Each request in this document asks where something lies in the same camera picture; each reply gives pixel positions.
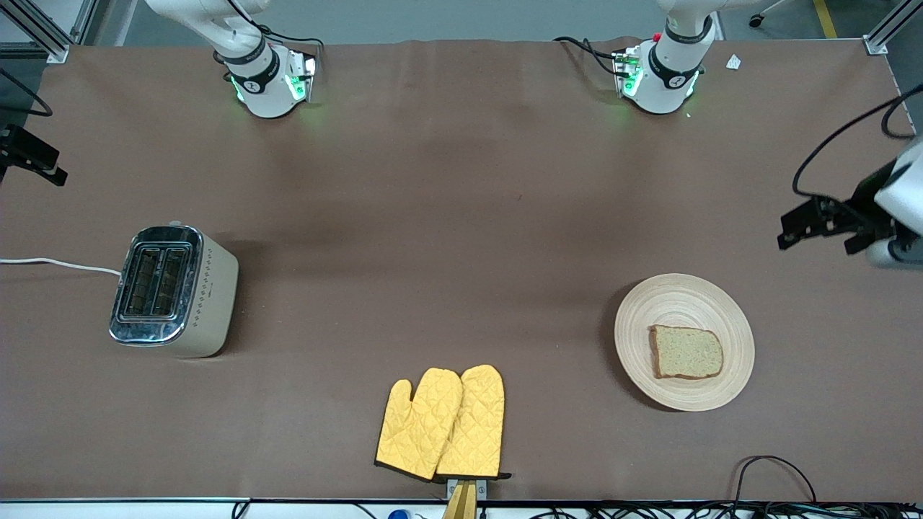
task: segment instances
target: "bread crust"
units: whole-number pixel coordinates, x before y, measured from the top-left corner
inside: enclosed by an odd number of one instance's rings
[[[665,326],[663,324],[654,324],[648,327],[648,330],[651,331],[651,348],[653,349],[653,374],[657,379],[683,379],[683,380],[705,380],[712,379],[721,374],[721,371],[725,368],[725,349],[721,348],[721,367],[715,373],[705,375],[704,377],[691,377],[689,375],[683,375],[678,373],[676,375],[665,375],[660,370],[660,350],[657,349],[657,328],[670,328],[673,330],[693,330],[695,332],[706,332],[710,333],[714,340],[720,345],[721,340],[718,339],[718,336],[714,334],[711,330],[703,330],[702,328],[691,328],[690,326]]]

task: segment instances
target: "bread slice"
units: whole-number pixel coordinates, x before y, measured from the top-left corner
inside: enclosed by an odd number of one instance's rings
[[[655,324],[651,347],[658,379],[708,379],[721,373],[725,363],[718,336],[707,330]]]

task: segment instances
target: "chair leg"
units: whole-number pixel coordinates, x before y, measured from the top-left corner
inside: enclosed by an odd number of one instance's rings
[[[762,24],[762,19],[763,19],[763,18],[766,18],[766,15],[769,14],[770,11],[772,11],[773,9],[775,9],[775,8],[777,8],[777,7],[784,6],[785,4],[790,4],[790,3],[794,2],[794,1],[795,1],[795,0],[779,0],[779,1],[776,2],[775,4],[772,4],[771,6],[766,7],[765,9],[763,9],[762,11],[760,11],[759,13],[757,13],[757,14],[753,15],[752,17],[750,17],[750,26],[751,26],[752,28],[757,28],[757,27],[759,27],[759,26]]]

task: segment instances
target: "yellow floor stripe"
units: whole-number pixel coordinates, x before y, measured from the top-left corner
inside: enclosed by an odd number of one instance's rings
[[[821,19],[823,37],[836,38],[836,29],[833,28],[833,20],[830,18],[827,3],[824,0],[814,0],[814,9],[817,11],[817,18]]]

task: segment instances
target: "oven mitt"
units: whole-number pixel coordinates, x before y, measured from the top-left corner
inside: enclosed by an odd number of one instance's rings
[[[440,479],[497,479],[500,474],[500,441],[503,438],[503,379],[488,365],[468,369],[461,375],[464,392],[461,409],[436,472]]]
[[[429,481],[459,414],[462,381],[454,371],[430,368],[412,390],[409,380],[391,387],[375,465]]]

